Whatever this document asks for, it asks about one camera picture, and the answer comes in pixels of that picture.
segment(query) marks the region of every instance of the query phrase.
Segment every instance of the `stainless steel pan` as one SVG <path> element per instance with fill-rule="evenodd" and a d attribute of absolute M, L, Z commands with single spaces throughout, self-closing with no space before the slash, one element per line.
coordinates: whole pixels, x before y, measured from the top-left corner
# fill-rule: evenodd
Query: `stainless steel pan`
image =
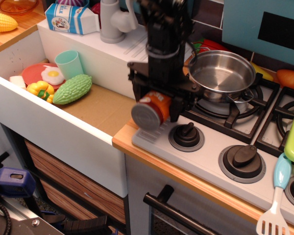
<path fill-rule="evenodd" d="M 205 51 L 189 62 L 190 78 L 199 85 L 200 95 L 213 102 L 249 102 L 255 69 L 243 57 L 228 51 Z"/>

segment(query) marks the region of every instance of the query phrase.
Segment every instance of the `cylindrical can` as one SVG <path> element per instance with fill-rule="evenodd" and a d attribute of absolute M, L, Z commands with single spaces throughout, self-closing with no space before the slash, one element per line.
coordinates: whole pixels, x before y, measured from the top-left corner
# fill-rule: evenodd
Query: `cylindrical can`
<path fill-rule="evenodd" d="M 150 91 L 132 109 L 134 122 L 144 130 L 156 130 L 170 116 L 171 98 Z"/>

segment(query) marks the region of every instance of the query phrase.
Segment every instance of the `oven door handle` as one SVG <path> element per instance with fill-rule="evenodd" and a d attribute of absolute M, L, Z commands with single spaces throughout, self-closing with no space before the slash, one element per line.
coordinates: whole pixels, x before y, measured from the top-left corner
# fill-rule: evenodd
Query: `oven door handle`
<path fill-rule="evenodd" d="M 146 193 L 143 202 L 199 235 L 220 235 L 216 231 L 206 227 L 205 225 L 199 223 L 198 221 L 169 205 L 167 201 L 173 192 L 173 187 L 170 185 L 165 185 L 157 197 L 151 195 L 149 192 Z"/>

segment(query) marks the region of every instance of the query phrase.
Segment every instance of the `mint green cup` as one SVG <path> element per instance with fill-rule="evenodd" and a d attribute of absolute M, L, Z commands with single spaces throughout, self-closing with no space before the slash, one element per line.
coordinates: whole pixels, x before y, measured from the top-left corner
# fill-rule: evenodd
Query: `mint green cup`
<path fill-rule="evenodd" d="M 76 50 L 67 50 L 56 56 L 55 63 L 61 70 L 65 80 L 69 80 L 76 75 L 84 74 L 78 52 Z"/>

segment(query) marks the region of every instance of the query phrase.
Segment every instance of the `orange can label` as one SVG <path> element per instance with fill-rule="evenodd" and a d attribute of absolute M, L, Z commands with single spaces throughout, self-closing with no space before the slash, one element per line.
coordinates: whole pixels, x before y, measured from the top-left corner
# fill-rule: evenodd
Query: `orange can label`
<path fill-rule="evenodd" d="M 139 100 L 140 103 L 148 104 L 152 107 L 159 115 L 161 122 L 164 122 L 170 116 L 171 101 L 169 96 L 156 91 L 148 92 Z"/>

